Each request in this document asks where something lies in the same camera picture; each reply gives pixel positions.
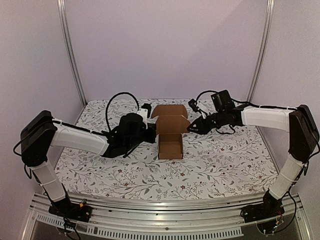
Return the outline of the brown cardboard box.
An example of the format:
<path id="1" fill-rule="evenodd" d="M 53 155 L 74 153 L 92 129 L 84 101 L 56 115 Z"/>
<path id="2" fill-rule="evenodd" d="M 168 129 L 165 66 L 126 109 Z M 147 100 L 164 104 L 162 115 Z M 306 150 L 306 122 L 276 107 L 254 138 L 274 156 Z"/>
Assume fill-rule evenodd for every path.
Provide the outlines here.
<path id="1" fill-rule="evenodd" d="M 183 134 L 189 132 L 187 127 L 191 124 L 186 107 L 182 104 L 159 104 L 151 118 L 156 118 L 158 158 L 181 160 L 184 155 Z"/>

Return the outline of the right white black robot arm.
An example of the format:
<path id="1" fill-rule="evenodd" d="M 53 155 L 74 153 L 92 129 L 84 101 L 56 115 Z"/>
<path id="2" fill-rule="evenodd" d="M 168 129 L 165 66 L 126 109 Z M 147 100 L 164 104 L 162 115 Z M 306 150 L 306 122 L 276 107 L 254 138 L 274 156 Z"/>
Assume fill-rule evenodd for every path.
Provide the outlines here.
<path id="1" fill-rule="evenodd" d="M 298 106 L 277 106 L 254 104 L 250 101 L 236 100 L 228 90 L 205 90 L 201 95 L 210 93 L 213 111 L 200 103 L 200 98 L 189 100 L 189 107 L 200 116 L 188 127 L 198 135 L 207 135 L 212 130 L 228 126 L 256 127 L 262 134 L 268 150 L 287 147 L 282 151 L 282 160 L 275 160 L 278 176 L 267 191 L 266 200 L 259 206 L 262 218 L 269 218 L 278 210 L 278 203 L 294 186 L 301 175 L 308 172 L 311 158 L 320 153 L 320 133 L 312 111 L 306 104 Z"/>

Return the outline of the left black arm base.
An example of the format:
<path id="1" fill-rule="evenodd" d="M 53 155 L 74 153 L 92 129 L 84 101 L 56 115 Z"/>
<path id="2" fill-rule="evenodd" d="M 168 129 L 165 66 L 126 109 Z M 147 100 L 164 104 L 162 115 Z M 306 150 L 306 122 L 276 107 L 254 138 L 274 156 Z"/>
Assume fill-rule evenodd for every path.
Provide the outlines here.
<path id="1" fill-rule="evenodd" d="M 65 198 L 59 201 L 51 201 L 48 212 L 52 215 L 64 217 L 66 219 L 88 223 L 93 208 L 87 205 L 87 199 L 80 202 L 71 202 L 69 195 L 66 193 Z"/>

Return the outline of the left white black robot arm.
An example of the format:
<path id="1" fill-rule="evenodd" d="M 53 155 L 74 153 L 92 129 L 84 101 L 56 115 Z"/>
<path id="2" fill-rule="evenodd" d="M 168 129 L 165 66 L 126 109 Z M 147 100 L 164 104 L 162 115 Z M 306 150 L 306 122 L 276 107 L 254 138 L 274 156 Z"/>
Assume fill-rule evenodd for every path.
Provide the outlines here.
<path id="1" fill-rule="evenodd" d="M 51 147 L 63 147 L 94 153 L 103 158 L 126 158 L 141 143 L 155 143 L 156 125 L 148 122 L 148 111 L 128 113 L 110 131 L 97 132 L 53 118 L 48 110 L 41 111 L 20 133 L 13 153 L 38 179 L 55 209 L 63 216 L 74 213 L 66 190 L 59 181 L 47 153 Z"/>

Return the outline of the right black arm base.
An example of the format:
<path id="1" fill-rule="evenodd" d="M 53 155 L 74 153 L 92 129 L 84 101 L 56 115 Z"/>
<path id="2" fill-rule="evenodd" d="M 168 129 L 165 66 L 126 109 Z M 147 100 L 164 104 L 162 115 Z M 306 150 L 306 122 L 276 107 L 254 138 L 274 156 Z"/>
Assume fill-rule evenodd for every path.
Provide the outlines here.
<path id="1" fill-rule="evenodd" d="M 284 213 L 285 209 L 282 199 L 274 198 L 268 190 L 262 198 L 262 203 L 244 206 L 240 211 L 240 216 L 246 223 L 249 223 L 272 218 Z"/>

